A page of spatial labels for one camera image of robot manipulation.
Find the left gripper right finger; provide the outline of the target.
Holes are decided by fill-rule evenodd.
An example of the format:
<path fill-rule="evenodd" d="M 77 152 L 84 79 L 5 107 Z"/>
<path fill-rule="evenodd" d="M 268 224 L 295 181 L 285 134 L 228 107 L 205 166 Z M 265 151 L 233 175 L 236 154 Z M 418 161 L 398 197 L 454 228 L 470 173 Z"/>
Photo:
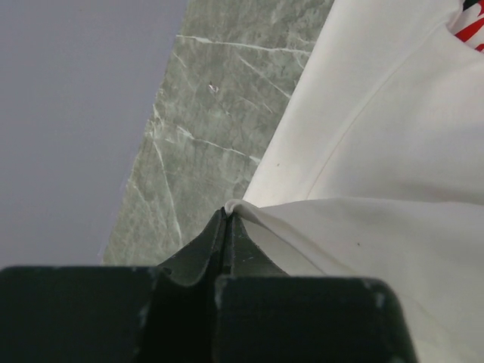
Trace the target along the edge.
<path fill-rule="evenodd" d="M 228 217 L 225 231 L 225 273 L 236 277 L 286 277 L 279 266 L 250 239 L 242 218 Z"/>

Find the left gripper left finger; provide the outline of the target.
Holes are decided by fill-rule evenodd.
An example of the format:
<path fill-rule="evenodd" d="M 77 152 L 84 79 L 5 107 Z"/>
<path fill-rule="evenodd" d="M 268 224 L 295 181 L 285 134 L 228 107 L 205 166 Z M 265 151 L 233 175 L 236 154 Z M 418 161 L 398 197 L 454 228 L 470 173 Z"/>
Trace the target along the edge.
<path fill-rule="evenodd" d="M 202 232 L 160 265 L 157 353 L 161 362 L 210 362 L 214 285 L 221 274 L 227 215 L 217 210 Z"/>

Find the white Coca-Cola t-shirt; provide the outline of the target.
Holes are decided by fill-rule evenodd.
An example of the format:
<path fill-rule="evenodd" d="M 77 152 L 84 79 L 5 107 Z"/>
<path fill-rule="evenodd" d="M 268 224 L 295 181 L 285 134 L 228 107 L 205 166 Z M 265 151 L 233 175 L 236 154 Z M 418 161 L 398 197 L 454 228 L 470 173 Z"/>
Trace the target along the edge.
<path fill-rule="evenodd" d="M 240 200 L 292 275 L 396 292 L 422 362 L 483 360 L 483 3 L 336 1 Z"/>

